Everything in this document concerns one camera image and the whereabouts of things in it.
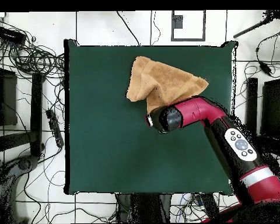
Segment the green tabletop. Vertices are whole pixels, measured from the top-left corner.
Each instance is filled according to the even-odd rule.
[[[146,101],[125,98],[137,56],[200,76],[203,96],[230,109],[232,51],[224,47],[69,45],[69,192],[231,194],[200,123],[166,135],[145,122]]]

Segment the black frame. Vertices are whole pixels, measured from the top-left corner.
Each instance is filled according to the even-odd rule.
[[[0,68],[0,112],[4,103],[3,93],[3,69]],[[32,75],[31,88],[31,116],[30,131],[20,134],[0,136],[0,152],[24,144],[30,144],[31,155],[40,157],[44,146],[41,144],[42,137],[42,101],[43,101],[44,77],[40,73]]]
[[[203,10],[203,27],[202,27],[202,38],[174,38],[174,29],[183,28],[183,16],[175,15],[174,10],[172,11],[172,24],[171,24],[171,41],[205,41],[205,24],[207,11]]]

